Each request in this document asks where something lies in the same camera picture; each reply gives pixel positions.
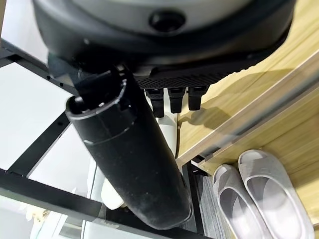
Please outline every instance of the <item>black metal bar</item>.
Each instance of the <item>black metal bar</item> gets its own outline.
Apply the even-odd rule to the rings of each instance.
[[[8,51],[7,49],[0,48],[0,68],[9,65],[13,62],[10,59],[8,59],[8,57],[12,55],[13,53]]]
[[[8,172],[28,177],[69,125],[70,121],[62,113],[14,162]]]
[[[182,228],[173,228],[170,230],[156,230],[153,229],[146,224],[144,224],[141,220],[139,220],[131,211],[128,209],[116,209],[109,210],[106,213],[106,220],[121,224],[124,226],[129,226],[134,229],[142,230],[144,232],[172,238],[172,239],[208,239],[203,235],[199,235],[197,233],[182,229]]]
[[[194,208],[194,224],[196,225],[197,233],[204,235],[204,226],[201,218],[198,195],[196,190],[196,181],[192,173],[192,164],[188,162],[182,167],[183,177],[187,187],[190,189],[191,200]]]
[[[93,221],[102,203],[0,169],[0,195],[71,217]]]
[[[67,92],[75,96],[78,96],[78,92],[75,90],[75,88],[53,79],[50,76],[49,71],[43,62],[32,57],[31,55],[27,54],[21,49],[15,47],[14,45],[7,42],[6,40],[1,39],[1,46],[2,46],[2,49],[5,49],[8,52],[13,53],[13,55],[10,55],[7,57],[7,61],[15,62],[19,64],[20,66],[28,69],[29,71],[37,74],[38,76],[46,79],[50,83],[53,83],[56,86],[66,90]]]

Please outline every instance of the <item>wooden shelf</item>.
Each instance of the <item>wooden shelf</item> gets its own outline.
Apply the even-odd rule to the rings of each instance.
[[[289,37],[274,54],[212,85],[202,98],[201,110],[190,112],[187,106],[183,107],[176,160],[179,166],[211,145],[218,146],[230,136],[230,129],[250,120],[242,110],[292,71],[298,71],[299,65],[319,49],[318,12],[317,0],[299,0]]]

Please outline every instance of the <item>white object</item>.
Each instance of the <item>white object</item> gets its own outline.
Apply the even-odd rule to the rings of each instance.
[[[116,192],[107,178],[104,179],[101,198],[105,206],[107,206],[111,210],[119,208],[121,205],[124,204],[123,199]]]
[[[237,170],[221,165],[213,177],[218,206],[238,239],[270,239],[270,233]]]
[[[164,117],[157,119],[157,121],[169,148],[175,156],[177,147],[177,114],[172,114],[170,108],[164,107]]]
[[[248,150],[238,164],[245,187],[275,239],[315,238],[311,221],[275,156]]]
[[[89,167],[87,198],[103,202],[111,210],[119,208],[124,203],[111,183],[104,177],[93,158]]]

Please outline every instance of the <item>white wall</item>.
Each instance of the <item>white wall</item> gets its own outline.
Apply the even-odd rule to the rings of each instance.
[[[48,50],[37,29],[31,0],[6,0],[1,37],[47,62]]]
[[[29,239],[33,221],[28,222],[25,216],[7,209],[0,209],[0,238]]]

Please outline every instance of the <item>black plastic housing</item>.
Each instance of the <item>black plastic housing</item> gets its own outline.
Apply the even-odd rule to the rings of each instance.
[[[114,99],[81,112],[75,97],[66,114],[105,177],[130,210],[156,229],[192,215],[188,190],[144,93],[123,80]]]

